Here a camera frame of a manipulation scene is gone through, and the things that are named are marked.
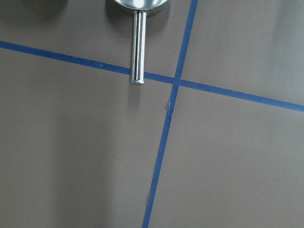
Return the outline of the steel ice scoop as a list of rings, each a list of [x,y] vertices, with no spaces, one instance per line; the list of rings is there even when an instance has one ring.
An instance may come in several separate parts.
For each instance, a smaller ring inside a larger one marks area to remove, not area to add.
[[[116,6],[133,17],[133,50],[130,83],[144,83],[145,37],[147,18],[162,11],[168,0],[115,0]]]

